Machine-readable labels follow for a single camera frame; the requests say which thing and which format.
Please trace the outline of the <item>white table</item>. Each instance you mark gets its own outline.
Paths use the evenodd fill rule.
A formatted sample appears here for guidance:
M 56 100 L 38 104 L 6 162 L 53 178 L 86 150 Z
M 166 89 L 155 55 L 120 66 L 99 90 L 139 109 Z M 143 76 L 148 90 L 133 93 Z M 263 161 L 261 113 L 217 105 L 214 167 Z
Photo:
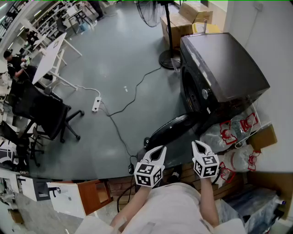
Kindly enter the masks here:
M 82 56 L 82 54 L 65 39 L 66 35 L 66 32 L 60 35 L 45 49 L 44 55 L 34 75 L 32 81 L 33 84 L 36 84 L 38 82 L 42 84 L 41 79 L 44 77 L 44 75 L 51 74 L 53 76 L 52 82 L 45 87 L 53 87 L 58 82 L 63 82 L 68 86 L 74 88 L 75 90 L 78 90 L 76 86 L 66 81 L 59 75 L 60 64 L 62 62 L 63 55 L 65 52 L 64 48 L 61 49 L 63 43 L 66 43 L 71 49 L 73 49 L 76 53 Z

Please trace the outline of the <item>clear plastic sheet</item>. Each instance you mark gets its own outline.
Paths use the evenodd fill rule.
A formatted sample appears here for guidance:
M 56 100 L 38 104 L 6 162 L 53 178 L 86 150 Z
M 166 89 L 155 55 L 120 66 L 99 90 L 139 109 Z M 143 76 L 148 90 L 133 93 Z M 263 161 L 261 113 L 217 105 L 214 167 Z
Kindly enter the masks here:
M 280 208 L 285 204 L 278 191 L 245 185 L 241 191 L 220 199 L 220 221 L 238 218 L 247 234 L 264 234 L 284 215 Z

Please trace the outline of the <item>white cabinet panel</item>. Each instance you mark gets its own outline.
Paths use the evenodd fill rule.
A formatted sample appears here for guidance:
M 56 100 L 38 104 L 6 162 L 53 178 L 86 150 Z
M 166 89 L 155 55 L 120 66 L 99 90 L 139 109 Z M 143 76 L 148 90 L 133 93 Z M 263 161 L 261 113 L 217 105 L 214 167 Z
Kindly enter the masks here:
M 77 184 L 47 182 L 47 186 L 55 211 L 78 218 L 86 217 Z

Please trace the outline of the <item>yellow lidded bin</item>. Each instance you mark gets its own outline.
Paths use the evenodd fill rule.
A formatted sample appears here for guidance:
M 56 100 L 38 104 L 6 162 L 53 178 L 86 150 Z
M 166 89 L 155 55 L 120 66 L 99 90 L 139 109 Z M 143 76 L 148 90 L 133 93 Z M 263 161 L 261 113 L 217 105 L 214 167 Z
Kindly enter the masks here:
M 205 22 L 195 22 L 192 24 L 193 34 L 198 33 L 221 33 L 217 25 L 208 24 Z

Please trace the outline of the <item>person's white shirt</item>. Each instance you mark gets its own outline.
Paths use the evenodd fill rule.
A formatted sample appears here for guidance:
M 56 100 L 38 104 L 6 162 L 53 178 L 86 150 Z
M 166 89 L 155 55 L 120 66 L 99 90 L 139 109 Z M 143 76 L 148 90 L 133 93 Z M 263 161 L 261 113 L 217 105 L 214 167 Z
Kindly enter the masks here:
M 121 233 L 119 227 L 89 216 L 75 234 L 247 234 L 235 218 L 212 227 L 200 213 L 201 193 L 185 183 L 152 188 L 144 206 Z

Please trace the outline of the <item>white power strip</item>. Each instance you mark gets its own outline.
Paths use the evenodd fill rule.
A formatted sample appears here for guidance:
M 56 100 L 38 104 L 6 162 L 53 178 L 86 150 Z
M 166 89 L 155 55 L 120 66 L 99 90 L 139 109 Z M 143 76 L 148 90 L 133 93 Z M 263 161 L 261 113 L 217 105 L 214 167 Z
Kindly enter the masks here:
M 92 106 L 92 112 L 97 112 L 99 110 L 100 103 L 101 103 L 101 97 L 97 96 Z

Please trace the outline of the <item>black pedestal fan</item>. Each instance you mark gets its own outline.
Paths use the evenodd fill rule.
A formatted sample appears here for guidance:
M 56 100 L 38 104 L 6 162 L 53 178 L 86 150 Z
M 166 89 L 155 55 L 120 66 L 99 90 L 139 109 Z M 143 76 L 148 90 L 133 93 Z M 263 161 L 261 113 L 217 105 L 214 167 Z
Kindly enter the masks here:
M 170 12 L 168 5 L 172 1 L 169 0 L 137 0 L 136 7 L 141 19 L 144 23 L 153 28 L 156 27 L 163 14 L 166 15 L 167 26 L 163 28 L 163 32 L 167 33 L 169 39 L 169 49 L 159 55 L 159 64 L 169 70 L 178 70 L 181 65 L 180 52 L 173 49 Z

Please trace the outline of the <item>brown wooden cabinet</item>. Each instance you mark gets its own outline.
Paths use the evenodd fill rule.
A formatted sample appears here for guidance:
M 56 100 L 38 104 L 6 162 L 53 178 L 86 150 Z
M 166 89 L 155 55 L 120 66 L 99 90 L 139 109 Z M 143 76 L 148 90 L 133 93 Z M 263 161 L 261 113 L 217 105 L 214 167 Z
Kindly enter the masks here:
M 92 180 L 77 183 L 81 202 L 86 215 L 110 204 L 114 199 L 106 181 Z

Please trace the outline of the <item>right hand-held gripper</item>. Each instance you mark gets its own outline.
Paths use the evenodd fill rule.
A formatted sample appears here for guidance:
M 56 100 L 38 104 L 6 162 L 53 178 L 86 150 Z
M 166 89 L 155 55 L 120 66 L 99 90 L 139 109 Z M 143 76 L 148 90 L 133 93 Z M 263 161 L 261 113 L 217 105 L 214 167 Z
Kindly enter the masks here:
M 218 173 L 219 159 L 211 147 L 204 142 L 192 141 L 194 171 L 200 179 L 214 177 Z

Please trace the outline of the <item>storage shelving rack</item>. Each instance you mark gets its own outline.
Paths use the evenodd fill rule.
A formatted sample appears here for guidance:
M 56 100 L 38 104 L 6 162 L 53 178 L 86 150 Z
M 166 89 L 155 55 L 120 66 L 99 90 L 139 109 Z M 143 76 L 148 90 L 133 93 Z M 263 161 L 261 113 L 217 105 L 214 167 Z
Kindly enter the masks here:
M 58 32 L 57 18 L 61 17 L 62 21 L 65 21 L 69 15 L 67 10 L 75 4 L 76 0 L 60 0 L 52 1 L 47 7 L 41 10 L 32 21 L 33 27 L 39 34 L 47 35 L 48 39 L 55 38 Z

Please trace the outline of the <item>black washing machine door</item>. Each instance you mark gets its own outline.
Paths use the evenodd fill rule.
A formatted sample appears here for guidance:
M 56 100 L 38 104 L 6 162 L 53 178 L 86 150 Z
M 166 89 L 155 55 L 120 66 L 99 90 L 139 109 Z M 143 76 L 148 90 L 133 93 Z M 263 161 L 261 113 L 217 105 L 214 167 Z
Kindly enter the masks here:
M 189 112 L 174 118 L 155 131 L 151 137 L 145 138 L 144 149 L 149 151 L 157 146 L 169 144 L 192 129 L 201 119 L 199 112 Z

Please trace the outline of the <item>wooden slat platform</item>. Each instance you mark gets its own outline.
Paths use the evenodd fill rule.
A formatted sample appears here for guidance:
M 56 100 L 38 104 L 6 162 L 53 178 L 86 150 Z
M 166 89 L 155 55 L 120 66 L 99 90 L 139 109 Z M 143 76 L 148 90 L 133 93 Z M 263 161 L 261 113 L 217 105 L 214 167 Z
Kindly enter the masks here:
M 182 165 L 182 175 L 181 181 L 183 183 L 187 183 L 192 185 L 198 192 L 201 191 L 201 183 L 200 179 L 195 175 L 193 171 L 193 164 L 187 163 Z M 221 187 L 217 184 L 213 185 L 213 195 L 214 199 L 218 200 L 224 198 L 228 195 L 231 195 L 234 192 L 239 191 L 244 186 L 243 176 L 240 173 L 235 174 L 234 177 L 230 177 L 232 180 L 230 183 L 225 182 Z M 111 195 L 114 199 L 117 199 L 119 196 L 122 196 L 119 204 L 120 206 L 124 206 L 128 201 L 128 196 L 130 198 L 135 194 L 135 188 L 129 189 L 131 185 L 135 184 L 135 179 L 131 176 L 120 177 L 109 179 L 108 185 L 110 188 Z

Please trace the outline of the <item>person's left forearm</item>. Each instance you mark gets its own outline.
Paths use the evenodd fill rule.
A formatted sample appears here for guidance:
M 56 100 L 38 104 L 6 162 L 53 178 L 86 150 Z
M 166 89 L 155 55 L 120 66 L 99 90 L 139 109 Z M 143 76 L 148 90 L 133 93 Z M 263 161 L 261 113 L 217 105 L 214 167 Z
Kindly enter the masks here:
M 131 219 L 144 206 L 151 190 L 151 187 L 141 186 L 138 192 L 130 200 L 130 202 L 114 217 L 114 219 L 110 223 L 110 226 L 118 227 L 118 224 L 121 221 L 124 221 L 123 225 L 119 227 L 119 231 L 122 233 L 131 221 Z

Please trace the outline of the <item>black washing machine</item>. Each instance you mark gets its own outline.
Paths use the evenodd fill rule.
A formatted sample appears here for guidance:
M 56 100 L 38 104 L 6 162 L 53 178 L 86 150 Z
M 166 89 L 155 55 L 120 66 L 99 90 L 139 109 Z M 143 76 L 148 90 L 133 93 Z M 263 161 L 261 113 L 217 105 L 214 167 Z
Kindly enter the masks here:
M 199 112 L 195 133 L 231 120 L 270 88 L 257 63 L 230 33 L 184 36 L 180 40 L 180 92 L 188 112 Z M 205 100 L 202 89 L 209 89 Z

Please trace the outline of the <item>black frame table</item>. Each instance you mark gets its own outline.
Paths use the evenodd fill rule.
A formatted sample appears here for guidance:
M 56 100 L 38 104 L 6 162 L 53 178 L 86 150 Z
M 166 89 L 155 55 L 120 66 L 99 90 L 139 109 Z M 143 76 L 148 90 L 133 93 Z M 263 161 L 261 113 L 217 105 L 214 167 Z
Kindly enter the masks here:
M 75 5 L 73 5 L 66 10 L 66 13 L 69 16 L 68 22 L 76 35 L 78 34 L 78 29 L 75 28 L 75 24 L 78 24 L 79 28 L 83 26 L 84 23 L 86 23 L 90 28 L 93 27 L 93 21 L 86 14 L 83 6 L 77 8 Z

